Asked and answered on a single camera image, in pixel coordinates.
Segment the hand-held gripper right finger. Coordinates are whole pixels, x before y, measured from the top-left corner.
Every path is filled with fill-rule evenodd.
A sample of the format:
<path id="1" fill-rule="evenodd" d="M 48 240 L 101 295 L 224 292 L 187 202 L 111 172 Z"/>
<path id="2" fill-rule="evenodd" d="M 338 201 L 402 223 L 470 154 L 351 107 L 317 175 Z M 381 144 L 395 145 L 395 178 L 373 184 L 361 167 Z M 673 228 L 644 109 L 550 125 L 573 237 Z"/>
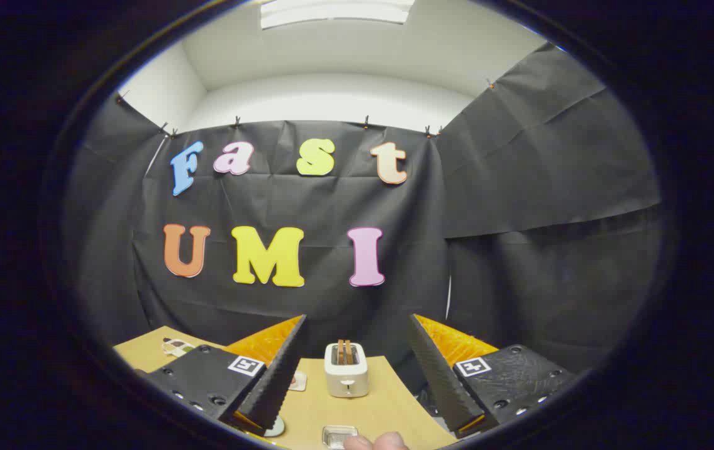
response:
<path id="1" fill-rule="evenodd" d="M 408 340 L 457 438 L 528 415 L 575 378 L 524 345 L 497 348 L 420 314 L 410 316 Z"/>

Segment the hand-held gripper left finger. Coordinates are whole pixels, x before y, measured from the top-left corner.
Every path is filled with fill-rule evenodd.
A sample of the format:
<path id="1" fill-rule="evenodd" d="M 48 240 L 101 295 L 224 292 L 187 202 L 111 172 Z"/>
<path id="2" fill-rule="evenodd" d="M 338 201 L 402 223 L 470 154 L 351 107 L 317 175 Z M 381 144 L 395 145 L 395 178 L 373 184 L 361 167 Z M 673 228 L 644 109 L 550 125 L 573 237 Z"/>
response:
<path id="1" fill-rule="evenodd" d="M 300 314 L 225 349 L 200 344 L 174 361 L 136 373 L 189 410 L 264 436 L 293 381 L 308 339 L 307 318 Z"/>

